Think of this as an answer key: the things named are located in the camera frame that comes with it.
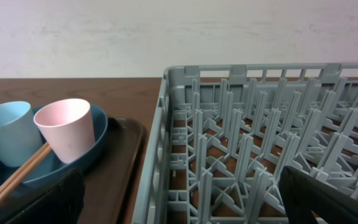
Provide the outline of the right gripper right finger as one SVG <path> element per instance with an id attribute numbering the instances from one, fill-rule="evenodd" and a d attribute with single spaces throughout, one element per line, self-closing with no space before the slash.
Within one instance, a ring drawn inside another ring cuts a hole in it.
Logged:
<path id="1" fill-rule="evenodd" d="M 292 166 L 283 168 L 278 186 L 290 224 L 316 224 L 314 214 L 327 223 L 358 224 L 357 200 Z"/>

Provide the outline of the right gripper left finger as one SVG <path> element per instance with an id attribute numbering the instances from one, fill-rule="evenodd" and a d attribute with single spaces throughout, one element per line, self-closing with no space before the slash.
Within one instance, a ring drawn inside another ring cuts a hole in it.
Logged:
<path id="1" fill-rule="evenodd" d="M 59 179 L 12 202 L 6 223 L 76 223 L 83 209 L 85 181 L 80 171 L 69 170 Z"/>

